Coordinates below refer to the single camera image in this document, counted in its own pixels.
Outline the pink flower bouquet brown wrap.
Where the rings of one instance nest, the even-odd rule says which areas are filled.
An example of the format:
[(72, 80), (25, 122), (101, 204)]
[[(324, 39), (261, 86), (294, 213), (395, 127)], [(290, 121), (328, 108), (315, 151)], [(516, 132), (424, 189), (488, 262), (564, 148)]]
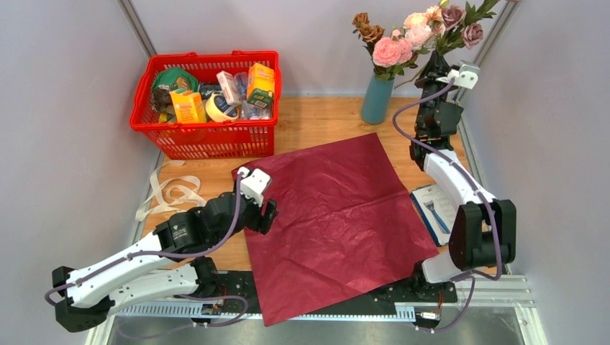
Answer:
[[(400, 27), (395, 28), (404, 29), (406, 37), (414, 46), (416, 58), (414, 58), (413, 66), (415, 66), (415, 61), (420, 56), (418, 51), (426, 45), (426, 41), (432, 36), (432, 28), (427, 24), (428, 18), (425, 12), (426, 11), (411, 13), (405, 18), (404, 23)], [(391, 32), (387, 34), (382, 26), (370, 22), (368, 13), (366, 12), (356, 14), (352, 19), (352, 25), (354, 27), (352, 32), (364, 43), (364, 48), (368, 51), (371, 60), (374, 44), (382, 37), (389, 37), (392, 31), (395, 30), (392, 29)]]

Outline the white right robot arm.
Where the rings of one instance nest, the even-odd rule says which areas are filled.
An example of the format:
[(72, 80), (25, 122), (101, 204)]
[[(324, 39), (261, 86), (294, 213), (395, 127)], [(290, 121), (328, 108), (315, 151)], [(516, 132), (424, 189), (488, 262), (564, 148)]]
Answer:
[(501, 269), (516, 257), (516, 206), (500, 200), (478, 183), (460, 163), (450, 138), (458, 131), (463, 108), (447, 99), (456, 88), (472, 88), (477, 65), (450, 65), (433, 51), (415, 85), (422, 90), (410, 146), (413, 161), (437, 183), (457, 211), (448, 249), (424, 260), (411, 279), (412, 295), (430, 300), (441, 282), (482, 267)]

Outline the dark red wrapping paper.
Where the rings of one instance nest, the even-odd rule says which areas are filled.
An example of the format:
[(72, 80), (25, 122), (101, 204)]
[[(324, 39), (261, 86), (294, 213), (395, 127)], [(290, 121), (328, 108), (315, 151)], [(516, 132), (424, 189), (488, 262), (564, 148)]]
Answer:
[(247, 163), (271, 177), (270, 231), (245, 238), (272, 326), (409, 277), (437, 254), (377, 134)]

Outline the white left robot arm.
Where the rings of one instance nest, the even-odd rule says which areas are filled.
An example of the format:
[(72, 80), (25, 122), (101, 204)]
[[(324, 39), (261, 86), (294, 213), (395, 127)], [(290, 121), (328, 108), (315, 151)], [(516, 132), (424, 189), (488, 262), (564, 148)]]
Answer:
[(277, 203), (226, 192), (205, 206), (173, 214), (137, 243), (89, 267), (53, 270), (55, 320), (67, 331), (89, 330), (132, 305), (166, 297), (217, 296), (220, 278), (209, 257), (243, 229), (267, 234)]

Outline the mauve flower stem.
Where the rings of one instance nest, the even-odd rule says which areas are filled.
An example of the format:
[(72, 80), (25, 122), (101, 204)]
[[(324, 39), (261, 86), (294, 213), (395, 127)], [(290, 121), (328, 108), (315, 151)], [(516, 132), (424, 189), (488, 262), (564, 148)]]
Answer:
[(443, 57), (453, 50), (472, 50), (485, 38), (481, 21), (497, 16), (493, 10), (497, 4), (497, 1), (483, 1), (477, 6), (467, 1), (461, 6), (439, 1), (437, 6), (430, 7), (425, 12), (427, 24), (432, 28), (432, 36), (418, 54), (424, 56), (435, 52)]

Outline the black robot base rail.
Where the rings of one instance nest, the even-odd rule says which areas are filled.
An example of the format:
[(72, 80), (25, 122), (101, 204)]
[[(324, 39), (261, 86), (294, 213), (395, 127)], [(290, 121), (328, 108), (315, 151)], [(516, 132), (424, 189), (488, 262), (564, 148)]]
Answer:
[[(519, 275), (504, 275), (498, 281), (477, 278), (446, 284), (440, 292), (412, 295), (404, 282), (395, 282), (341, 303), (299, 316), (308, 321), (413, 321), (417, 310), (442, 306), (463, 306), (470, 298), (472, 307), (533, 308), (534, 299), (527, 280)], [(166, 298), (140, 303), (121, 310), (123, 317), (221, 318), (228, 319), (242, 311), (240, 301), (214, 307), (211, 302)]]

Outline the pink flower stem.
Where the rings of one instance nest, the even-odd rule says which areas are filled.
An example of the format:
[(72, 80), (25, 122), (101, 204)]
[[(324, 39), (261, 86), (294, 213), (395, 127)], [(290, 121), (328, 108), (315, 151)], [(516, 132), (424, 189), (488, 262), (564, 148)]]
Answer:
[(395, 29), (389, 37), (382, 37), (374, 44), (372, 61), (378, 81), (392, 81), (396, 75), (414, 65), (414, 46), (404, 29)]

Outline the white printed ribbon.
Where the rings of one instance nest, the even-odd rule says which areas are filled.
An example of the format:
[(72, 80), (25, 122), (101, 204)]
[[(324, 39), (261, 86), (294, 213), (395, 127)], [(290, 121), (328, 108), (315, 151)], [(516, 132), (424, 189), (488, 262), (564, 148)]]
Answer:
[(135, 213), (135, 221), (143, 222), (149, 215), (182, 212), (183, 204), (205, 206), (206, 200), (199, 195), (201, 180), (194, 175), (181, 175), (159, 181), (161, 169), (168, 165), (182, 166), (185, 160), (169, 160), (150, 175), (150, 194)]

